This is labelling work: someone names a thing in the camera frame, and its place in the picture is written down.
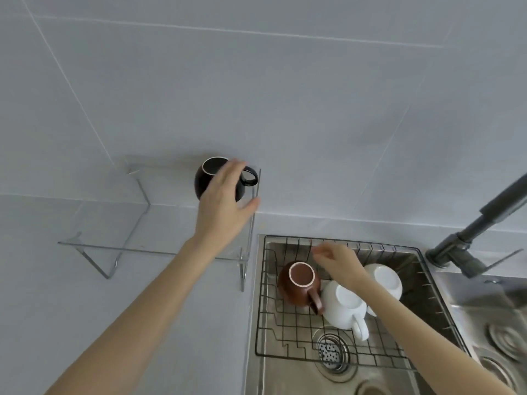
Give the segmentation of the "dark grey faucet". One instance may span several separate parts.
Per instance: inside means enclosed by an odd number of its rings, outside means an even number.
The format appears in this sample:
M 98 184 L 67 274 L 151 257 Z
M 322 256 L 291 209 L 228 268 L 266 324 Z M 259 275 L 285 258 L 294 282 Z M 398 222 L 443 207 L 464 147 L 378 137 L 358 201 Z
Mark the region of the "dark grey faucet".
M 485 265 L 469 252 L 473 241 L 526 204 L 527 173 L 483 206 L 480 209 L 480 216 L 470 225 L 450 234 L 439 245 L 427 250 L 426 258 L 431 264 L 440 268 L 445 268 L 452 263 L 468 279 L 483 275 L 507 259 L 523 252 L 524 249 L 518 249 L 491 265 Z

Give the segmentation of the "person's left hand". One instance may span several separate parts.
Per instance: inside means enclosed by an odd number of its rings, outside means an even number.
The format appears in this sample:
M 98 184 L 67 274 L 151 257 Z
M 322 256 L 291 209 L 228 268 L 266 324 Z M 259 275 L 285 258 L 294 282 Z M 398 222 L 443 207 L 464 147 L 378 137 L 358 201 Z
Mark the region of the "person's left hand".
M 240 206 L 235 190 L 246 167 L 241 160 L 229 160 L 215 175 L 202 194 L 194 233 L 197 247 L 212 258 L 218 256 L 241 232 L 247 221 L 239 221 Z

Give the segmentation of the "person's right forearm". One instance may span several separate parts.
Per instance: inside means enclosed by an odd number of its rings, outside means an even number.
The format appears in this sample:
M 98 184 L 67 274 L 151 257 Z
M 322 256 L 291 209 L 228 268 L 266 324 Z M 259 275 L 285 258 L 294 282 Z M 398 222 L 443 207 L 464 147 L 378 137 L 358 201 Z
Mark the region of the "person's right forearm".
M 354 287 L 436 395 L 516 395 L 368 275 Z

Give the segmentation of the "round steel basin drain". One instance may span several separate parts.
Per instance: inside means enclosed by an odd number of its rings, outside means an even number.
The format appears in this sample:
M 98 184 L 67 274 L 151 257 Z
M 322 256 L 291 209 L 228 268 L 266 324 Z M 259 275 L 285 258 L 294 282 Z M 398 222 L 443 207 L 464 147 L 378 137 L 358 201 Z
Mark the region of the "round steel basin drain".
M 487 371 L 493 373 L 500 381 L 514 390 L 517 395 L 527 395 L 524 370 L 518 363 L 484 348 L 479 348 L 476 354 L 480 364 Z
M 506 357 L 527 365 L 527 340 L 514 328 L 498 323 L 489 323 L 486 328 L 491 344 Z

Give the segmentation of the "white ceramic cup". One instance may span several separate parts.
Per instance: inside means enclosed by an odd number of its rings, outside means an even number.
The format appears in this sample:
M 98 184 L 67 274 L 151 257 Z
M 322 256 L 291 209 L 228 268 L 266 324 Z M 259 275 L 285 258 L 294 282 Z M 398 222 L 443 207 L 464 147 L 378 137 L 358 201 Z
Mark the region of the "white ceramic cup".
M 398 273 L 387 265 L 372 263 L 365 266 L 371 279 L 385 288 L 389 294 L 400 301 L 403 294 L 403 284 Z

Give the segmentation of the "stainless steel sink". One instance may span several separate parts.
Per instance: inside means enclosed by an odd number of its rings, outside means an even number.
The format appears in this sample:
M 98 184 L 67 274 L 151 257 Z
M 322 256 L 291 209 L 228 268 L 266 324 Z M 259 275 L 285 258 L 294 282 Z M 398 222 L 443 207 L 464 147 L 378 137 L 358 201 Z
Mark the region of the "stainless steel sink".
M 254 296 L 260 281 L 261 236 Z M 526 272 L 498 271 L 496 275 L 470 280 L 453 268 L 437 270 L 427 263 L 426 266 L 470 351 L 469 356 L 476 362 L 479 362 L 476 354 L 479 348 L 506 357 L 491 344 L 486 331 L 489 323 L 510 326 L 527 340 Z M 351 365 L 349 374 L 331 380 L 319 372 L 315 362 L 257 356 L 254 352 L 253 320 L 257 304 L 254 296 L 245 395 L 436 395 L 417 370 Z M 527 384 L 527 365 L 519 365 Z

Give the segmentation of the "clear acrylic shelf stand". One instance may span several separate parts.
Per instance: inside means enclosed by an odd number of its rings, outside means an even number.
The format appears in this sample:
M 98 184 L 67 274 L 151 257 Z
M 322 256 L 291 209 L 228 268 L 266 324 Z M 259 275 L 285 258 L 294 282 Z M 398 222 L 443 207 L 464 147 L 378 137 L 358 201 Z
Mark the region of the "clear acrylic shelf stand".
M 126 156 L 120 179 L 131 186 L 133 199 L 83 201 L 57 244 L 74 249 L 106 280 L 126 254 L 174 257 L 194 234 L 194 177 L 214 156 Z

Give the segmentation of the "perforated sink drain strainer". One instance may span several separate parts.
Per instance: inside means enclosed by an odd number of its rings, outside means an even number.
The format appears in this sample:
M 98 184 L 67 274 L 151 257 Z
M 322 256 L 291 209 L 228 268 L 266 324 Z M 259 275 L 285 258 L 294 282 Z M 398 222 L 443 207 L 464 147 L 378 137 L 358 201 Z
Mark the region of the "perforated sink drain strainer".
M 343 377 L 351 372 L 348 343 L 336 332 L 317 332 L 313 336 L 313 352 L 319 372 L 328 379 Z

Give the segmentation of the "brown ceramic mug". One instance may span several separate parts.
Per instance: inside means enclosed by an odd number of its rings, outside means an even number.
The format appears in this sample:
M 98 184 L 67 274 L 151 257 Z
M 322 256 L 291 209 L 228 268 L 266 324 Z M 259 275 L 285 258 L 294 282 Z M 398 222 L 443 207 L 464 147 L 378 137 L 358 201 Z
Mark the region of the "brown ceramic mug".
M 315 269 L 307 262 L 296 260 L 286 264 L 280 271 L 277 283 L 284 301 L 297 307 L 310 307 L 315 315 L 322 315 L 321 280 Z

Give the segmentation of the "person's left forearm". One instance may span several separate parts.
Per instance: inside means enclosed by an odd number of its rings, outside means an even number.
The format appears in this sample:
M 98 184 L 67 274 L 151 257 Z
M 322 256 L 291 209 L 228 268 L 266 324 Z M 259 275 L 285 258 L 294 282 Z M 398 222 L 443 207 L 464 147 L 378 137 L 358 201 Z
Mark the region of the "person's left forearm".
M 130 395 L 193 286 L 229 243 L 191 237 L 44 395 Z

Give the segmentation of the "black round mug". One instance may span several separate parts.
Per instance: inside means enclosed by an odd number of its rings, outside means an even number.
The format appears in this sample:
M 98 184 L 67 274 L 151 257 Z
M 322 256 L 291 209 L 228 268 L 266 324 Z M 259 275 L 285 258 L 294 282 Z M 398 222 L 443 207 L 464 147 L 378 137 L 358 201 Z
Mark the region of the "black round mug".
M 211 180 L 215 177 L 217 172 L 227 163 L 226 157 L 215 156 L 205 160 L 198 168 L 194 178 L 194 191 L 198 199 L 201 199 L 202 194 L 207 189 Z M 259 183 L 259 174 L 250 166 L 246 166 L 243 173 L 247 172 L 253 176 L 253 179 L 246 179 L 240 174 L 240 178 L 236 185 L 235 199 L 240 201 L 246 192 L 246 187 L 253 187 Z

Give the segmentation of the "person's right hand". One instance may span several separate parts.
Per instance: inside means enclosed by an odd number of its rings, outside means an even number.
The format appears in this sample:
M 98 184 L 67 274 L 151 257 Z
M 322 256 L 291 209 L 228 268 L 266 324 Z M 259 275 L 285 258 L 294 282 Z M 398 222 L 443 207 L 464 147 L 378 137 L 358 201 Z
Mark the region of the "person's right hand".
M 323 268 L 339 285 L 357 295 L 363 295 L 371 278 L 360 263 L 356 253 L 346 245 L 340 244 L 343 253 L 341 265 L 334 268 Z

